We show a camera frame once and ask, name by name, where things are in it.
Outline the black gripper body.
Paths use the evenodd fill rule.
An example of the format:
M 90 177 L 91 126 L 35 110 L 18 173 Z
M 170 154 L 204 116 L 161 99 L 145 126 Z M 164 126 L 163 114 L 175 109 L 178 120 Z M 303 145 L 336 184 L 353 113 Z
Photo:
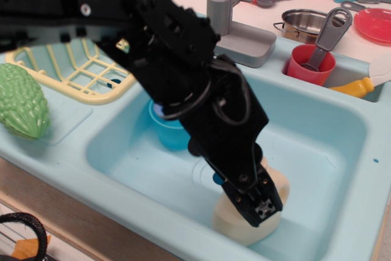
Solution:
M 218 56 L 197 67 L 147 61 L 146 91 L 160 116 L 179 120 L 197 152 L 237 192 L 257 188 L 262 152 L 255 140 L 268 117 L 231 59 Z

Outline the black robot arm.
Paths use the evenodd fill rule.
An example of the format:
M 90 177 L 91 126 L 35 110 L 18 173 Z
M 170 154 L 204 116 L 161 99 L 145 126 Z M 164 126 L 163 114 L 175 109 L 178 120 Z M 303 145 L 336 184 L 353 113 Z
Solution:
M 179 120 L 189 151 L 223 179 L 240 215 L 257 227 L 283 209 L 256 138 L 268 117 L 235 63 L 214 49 L 207 18 L 171 0 L 1 0 L 1 51 L 95 42 L 129 70 L 166 120 Z

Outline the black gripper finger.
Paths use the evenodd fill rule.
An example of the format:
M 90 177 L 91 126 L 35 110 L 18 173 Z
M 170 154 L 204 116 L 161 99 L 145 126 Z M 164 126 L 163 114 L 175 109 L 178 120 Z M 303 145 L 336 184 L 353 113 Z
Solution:
M 283 202 L 266 168 L 259 163 L 256 171 L 256 184 L 245 193 L 236 190 L 229 182 L 222 185 L 235 209 L 252 227 L 258 227 L 283 210 Z

